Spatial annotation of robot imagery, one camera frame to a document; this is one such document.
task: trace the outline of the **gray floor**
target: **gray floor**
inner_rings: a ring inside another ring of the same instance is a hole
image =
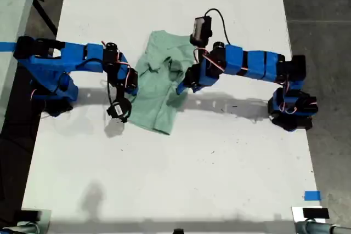
[[[43,4],[58,24],[63,0]],[[308,140],[322,204],[331,222],[351,227],[351,0],[284,0],[294,54],[307,56],[304,90],[317,96],[319,113]],[[35,10],[27,34],[52,38]]]

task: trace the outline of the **wire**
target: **wire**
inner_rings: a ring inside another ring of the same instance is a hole
[[[210,53],[208,52],[208,50],[205,49],[205,48],[196,48],[196,49],[194,49],[194,50],[193,50],[193,55],[194,55],[194,59],[195,59],[195,61],[196,61],[197,63],[199,63],[199,60],[198,60],[198,58],[196,57],[195,51],[197,51],[197,50],[199,50],[199,49],[204,50],[207,54],[210,54]]]
[[[33,94],[34,94],[34,92],[35,92],[36,90],[37,90],[37,89],[34,89],[34,90],[32,91],[32,93],[31,93],[31,99],[30,99],[30,100],[32,100]]]
[[[284,112],[285,110],[285,102],[283,101],[280,105],[279,105],[279,111]]]
[[[127,77],[126,77],[126,82],[125,82],[125,84],[124,84],[124,87],[127,88],[128,77],[129,77],[129,73],[131,72],[131,66],[130,66],[130,64],[127,63],[127,62],[120,61],[120,51],[119,51],[119,50],[118,50],[118,53],[117,53],[117,58],[116,58],[116,60],[117,60],[117,63],[123,64],[123,65],[127,65],[127,67],[128,67],[128,73],[127,73]]]
[[[51,94],[49,94],[49,96],[55,95],[55,93],[57,92],[57,90],[60,88],[60,82],[61,82],[61,79],[62,79],[62,77],[63,77],[64,75],[69,75],[69,73],[67,73],[67,72],[65,72],[65,71],[64,71],[63,73],[61,73],[59,79],[57,80],[57,86],[56,86],[56,88],[54,89],[53,92],[51,92]]]
[[[78,64],[78,65],[76,66],[76,69],[79,68],[79,67],[84,66],[85,64],[87,64],[87,63],[90,62],[90,61],[99,62],[99,63],[101,63],[101,64],[103,63],[102,60],[99,60],[99,59],[96,59],[96,58],[91,58],[91,59],[85,60],[85,61],[83,61],[82,63]]]
[[[219,68],[221,71],[225,71],[225,69],[223,69],[221,66],[219,66],[218,64],[216,64],[213,60],[211,60],[209,57],[203,55],[203,57],[208,60],[210,63],[212,63],[214,66],[216,66],[217,68]]]
[[[288,112],[287,110],[285,110],[285,112],[286,112],[288,115],[292,115],[292,114],[294,114],[296,111],[297,111],[296,106],[294,107],[294,110],[293,110],[292,112]]]
[[[204,50],[205,51],[205,53],[206,54],[210,54],[208,51],[207,51],[207,49],[205,49],[205,48],[196,48],[196,49],[194,49],[193,50],[193,55],[194,55],[194,59],[195,59],[195,61],[197,62],[197,63],[199,63],[199,60],[197,59],[197,57],[196,57],[196,55],[195,55],[195,51],[196,50]],[[203,57],[206,59],[206,60],[208,60],[210,63],[212,63],[214,66],[216,66],[217,68],[219,68],[221,71],[225,71],[225,69],[224,68],[222,68],[221,66],[219,66],[217,63],[215,63],[212,59],[210,59],[209,57],[207,57],[207,56],[205,56],[205,55],[203,55]]]
[[[223,24],[223,30],[224,30],[225,39],[227,40],[228,44],[231,45],[230,42],[229,42],[229,40],[228,40],[227,31],[226,31],[226,29],[225,29],[224,18],[223,18],[223,16],[222,16],[221,12],[220,12],[217,8],[210,8],[208,11],[206,11],[205,16],[206,16],[207,13],[210,12],[210,11],[216,11],[216,12],[219,14],[219,16],[220,16],[220,18],[221,18],[221,20],[222,20],[222,24]]]
[[[288,90],[289,90],[289,85],[290,85],[290,83],[289,83],[289,82],[285,82],[285,83],[286,83],[285,93],[287,93]]]

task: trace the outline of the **small black component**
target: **small black component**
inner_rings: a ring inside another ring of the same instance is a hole
[[[175,230],[173,230],[173,234],[184,234],[184,230],[183,229],[175,229]]]
[[[208,39],[212,37],[212,19],[210,16],[202,16],[195,19],[194,31],[190,35],[190,43],[199,48],[204,48],[208,44]]]
[[[310,96],[308,93],[300,92],[295,106],[298,108],[299,112],[311,114],[318,112],[317,98],[315,96]]]
[[[133,68],[129,68],[127,88],[135,89],[137,86],[138,86],[138,72]]]
[[[213,50],[215,50],[215,49],[224,49],[224,48],[225,48],[225,44],[223,42],[220,42],[220,41],[214,42],[214,44],[212,46]]]
[[[236,75],[245,76],[245,74],[247,73],[247,69],[248,69],[248,52],[243,51],[243,52],[242,52],[242,65],[241,65],[241,69],[240,69],[240,71],[238,71],[238,72],[236,73]]]
[[[60,100],[45,100],[44,104],[43,111],[53,117],[59,116],[61,113],[69,112],[73,109],[72,105],[65,98]]]
[[[194,88],[199,85],[200,79],[200,64],[193,64],[190,68],[186,70],[184,77],[184,85],[189,88]]]
[[[265,74],[266,74],[266,70],[267,70],[267,52],[266,51],[264,51],[264,60],[263,61],[264,61],[263,62],[264,63],[264,74],[263,74],[261,79],[264,79]]]
[[[211,51],[209,58],[217,65],[225,69],[227,62],[225,60],[225,45],[223,42],[215,42],[213,44],[213,50]],[[206,62],[206,76],[218,79],[219,75],[222,73],[223,71],[214,66],[211,62]]]
[[[329,219],[327,208],[303,208],[303,216],[307,219]]]
[[[312,119],[307,116],[278,115],[273,118],[272,123],[288,132],[294,131],[298,128],[304,128],[306,130],[312,128]]]
[[[132,104],[126,98],[115,99],[111,106],[107,109],[109,116],[115,119],[120,119],[122,123],[126,123],[131,115]]]
[[[295,55],[291,61],[285,61],[283,55],[278,55],[278,63],[276,64],[277,78],[276,82],[285,81],[289,76],[289,81],[303,81],[306,78],[306,58],[304,55]]]
[[[37,56],[43,59],[61,59],[61,57],[48,58],[49,50],[61,50],[65,47],[65,43],[53,39],[38,38],[34,40],[29,36],[21,36],[18,38],[13,57],[18,60],[28,59],[30,56]]]
[[[38,222],[40,221],[40,217],[42,215],[41,211],[37,210],[17,210],[14,213],[14,221],[15,222]]]
[[[103,70],[107,73],[107,80],[115,87],[118,83],[118,71],[120,70],[120,64],[117,63],[117,45],[109,42],[106,44],[106,48],[103,53]]]

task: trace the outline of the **white table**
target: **white table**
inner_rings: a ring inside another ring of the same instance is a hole
[[[282,0],[64,0],[58,39],[115,42],[134,66],[151,31],[189,35],[213,7],[232,43],[291,57]],[[210,15],[212,46],[224,34]],[[293,233],[291,206],[319,204],[303,200],[316,190],[305,131],[267,119],[276,84],[221,76],[166,136],[109,122],[105,74],[72,77],[78,105],[41,120],[23,202],[52,210],[50,232]]]
[[[0,0],[0,42],[16,42],[24,34],[33,0]],[[0,52],[0,132],[16,73],[12,52]]]

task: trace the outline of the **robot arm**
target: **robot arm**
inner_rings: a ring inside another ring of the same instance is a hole
[[[59,50],[61,55],[49,56],[50,49]],[[70,72],[105,71],[110,100],[107,112],[112,118],[127,121],[132,106],[124,92],[136,95],[138,74],[129,66],[116,44],[81,45],[22,36],[15,45],[14,57],[33,76],[31,99],[42,101],[44,110],[50,115],[58,116],[72,110],[71,103],[77,100],[78,87],[74,85]],[[111,99],[109,85],[117,90],[114,100]]]
[[[316,97],[301,91],[306,76],[303,55],[285,61],[281,54],[244,51],[241,47],[222,42],[215,42],[209,52],[205,46],[211,36],[211,17],[196,18],[190,43],[197,46],[195,50],[198,50],[199,59],[197,64],[187,69],[177,88],[178,94],[186,88],[196,92],[212,86],[222,73],[274,82],[283,87],[278,88],[268,101],[268,112],[274,117],[272,122],[288,131],[312,127],[311,116],[317,113],[318,106]]]

